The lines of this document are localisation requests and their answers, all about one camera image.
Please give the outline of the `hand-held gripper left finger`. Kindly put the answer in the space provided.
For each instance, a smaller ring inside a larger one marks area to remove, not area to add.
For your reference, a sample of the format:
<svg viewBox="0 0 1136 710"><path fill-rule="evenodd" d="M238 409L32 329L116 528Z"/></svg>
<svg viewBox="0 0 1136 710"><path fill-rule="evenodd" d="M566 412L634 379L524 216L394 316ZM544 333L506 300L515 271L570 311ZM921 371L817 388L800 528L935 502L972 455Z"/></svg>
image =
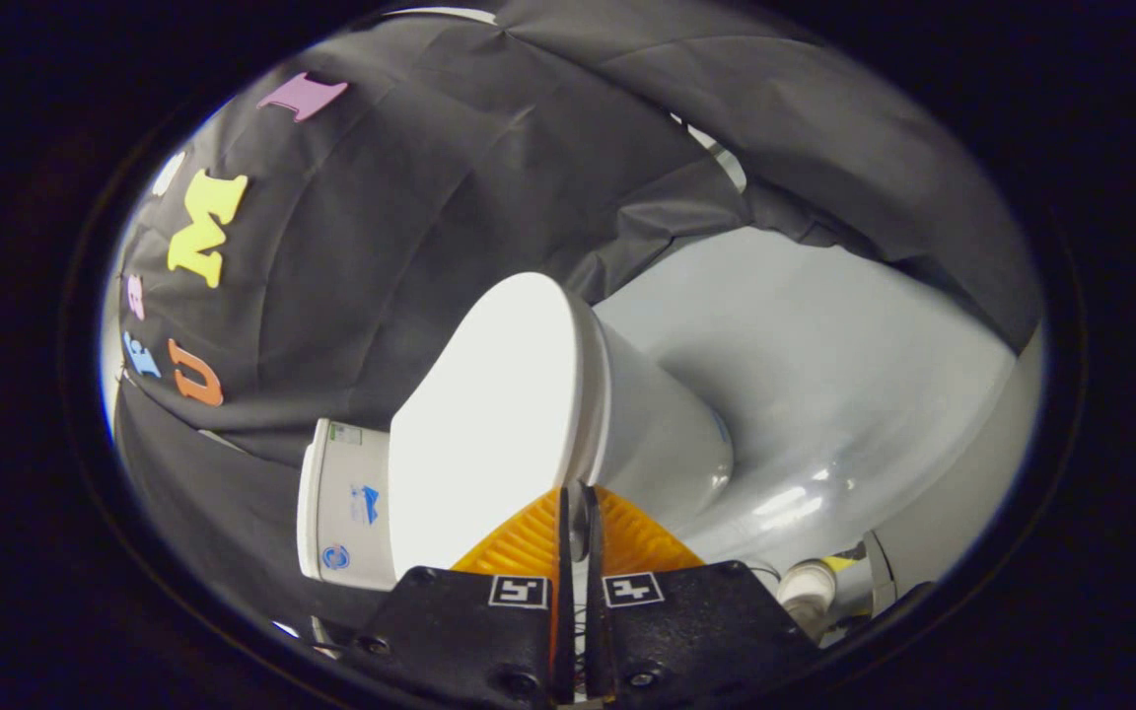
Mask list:
<svg viewBox="0 0 1136 710"><path fill-rule="evenodd" d="M571 704L569 512L568 491L549 491L451 569L406 571L344 665L434 704Z"/></svg>

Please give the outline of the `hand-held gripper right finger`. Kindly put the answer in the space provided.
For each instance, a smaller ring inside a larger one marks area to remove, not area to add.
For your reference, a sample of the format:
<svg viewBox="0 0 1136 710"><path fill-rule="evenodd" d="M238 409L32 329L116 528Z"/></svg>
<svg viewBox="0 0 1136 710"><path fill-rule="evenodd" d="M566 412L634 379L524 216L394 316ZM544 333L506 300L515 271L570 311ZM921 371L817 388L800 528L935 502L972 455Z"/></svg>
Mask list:
<svg viewBox="0 0 1136 710"><path fill-rule="evenodd" d="M820 655L747 565L623 565L623 500L588 516L583 690L603 704L747 704Z"/></svg>

